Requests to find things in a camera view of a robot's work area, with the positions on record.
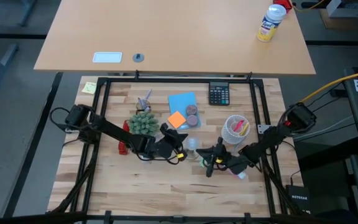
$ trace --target orange sticky note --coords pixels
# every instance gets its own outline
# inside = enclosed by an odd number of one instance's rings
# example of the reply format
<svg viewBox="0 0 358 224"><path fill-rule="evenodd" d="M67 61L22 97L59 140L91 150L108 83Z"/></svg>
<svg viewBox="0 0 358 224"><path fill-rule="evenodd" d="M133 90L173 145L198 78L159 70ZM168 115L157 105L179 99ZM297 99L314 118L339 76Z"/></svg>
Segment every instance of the orange sticky note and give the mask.
<svg viewBox="0 0 358 224"><path fill-rule="evenodd" d="M182 114L180 114L179 111L176 111L168 118L168 121L172 124L174 128L179 128L186 122L186 118Z"/></svg>

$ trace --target red object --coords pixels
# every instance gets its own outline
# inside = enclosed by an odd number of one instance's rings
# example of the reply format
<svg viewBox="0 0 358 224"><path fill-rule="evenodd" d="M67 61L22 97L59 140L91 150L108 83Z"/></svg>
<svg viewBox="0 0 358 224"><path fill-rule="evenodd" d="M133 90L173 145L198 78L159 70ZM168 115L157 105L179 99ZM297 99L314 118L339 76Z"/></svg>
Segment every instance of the red object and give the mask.
<svg viewBox="0 0 358 224"><path fill-rule="evenodd" d="M284 8L287 10L287 13L292 9L292 4L290 0L273 0L273 4L279 4L284 6Z"/></svg>
<svg viewBox="0 0 358 224"><path fill-rule="evenodd" d="M124 131L129 132L129 126L127 124L127 121L124 121L124 125L122 125L122 128ZM119 142L118 144L118 152L120 155L128 155L128 149L125 146L125 143Z"/></svg>

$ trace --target white label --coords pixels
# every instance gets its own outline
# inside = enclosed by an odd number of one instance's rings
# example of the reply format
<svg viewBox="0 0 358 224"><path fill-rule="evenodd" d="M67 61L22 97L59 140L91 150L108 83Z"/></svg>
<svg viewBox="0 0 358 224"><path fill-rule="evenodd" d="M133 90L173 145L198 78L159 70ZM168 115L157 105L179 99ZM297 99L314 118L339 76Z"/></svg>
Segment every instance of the white label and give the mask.
<svg viewBox="0 0 358 224"><path fill-rule="evenodd" d="M121 63L122 52L96 52L93 63Z"/></svg>

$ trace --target yellow sticky note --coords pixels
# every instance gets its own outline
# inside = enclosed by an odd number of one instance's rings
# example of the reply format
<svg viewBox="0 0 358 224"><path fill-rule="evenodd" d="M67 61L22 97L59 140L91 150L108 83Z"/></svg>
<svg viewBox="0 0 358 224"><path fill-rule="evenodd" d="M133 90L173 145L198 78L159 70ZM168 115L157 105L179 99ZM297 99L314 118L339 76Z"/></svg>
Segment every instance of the yellow sticky note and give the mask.
<svg viewBox="0 0 358 224"><path fill-rule="evenodd" d="M179 128L186 122L186 118L182 114L180 114L179 111L176 111L168 118L168 121L172 124L174 128Z"/></svg>
<svg viewBox="0 0 358 224"><path fill-rule="evenodd" d="M82 89L83 93L93 94L96 91L96 83L86 82L84 88Z"/></svg>

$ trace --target yellow cable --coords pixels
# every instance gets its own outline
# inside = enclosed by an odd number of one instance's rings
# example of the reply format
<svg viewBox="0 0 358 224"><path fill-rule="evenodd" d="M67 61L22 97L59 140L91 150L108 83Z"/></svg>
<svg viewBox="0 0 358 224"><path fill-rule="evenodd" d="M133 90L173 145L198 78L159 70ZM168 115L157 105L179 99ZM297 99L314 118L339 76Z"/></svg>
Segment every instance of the yellow cable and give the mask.
<svg viewBox="0 0 358 224"><path fill-rule="evenodd" d="M306 100L308 100L308 99L310 99L311 97L315 96L315 94L317 94L317 93L323 91L325 88L328 88L328 87L330 87L330 86L332 86L332 85L335 85L335 84L337 84L337 83L340 83L340 82L343 82L343 81L345 81L345 80L348 80L348 79L351 79L351 78L355 78L355 77L358 77L358 73L353 74L353 75L349 75L349 76L347 76L347 77L343 77L343 78L337 79L337 80L335 80L335 81L333 81L333 82L330 82L330 83L328 83L327 85L321 87L320 89L314 91L312 94L310 94L310 95L308 95L307 97L305 97L303 100L300 101L300 103L304 103Z"/></svg>
<svg viewBox="0 0 358 224"><path fill-rule="evenodd" d="M321 0L319 3L315 4L314 6L311 6L310 8L307 9L298 9L296 6L292 6L296 11L298 12L305 12L307 10L313 9L315 7L317 7L318 5L320 5L321 3L323 3L325 0Z"/></svg>

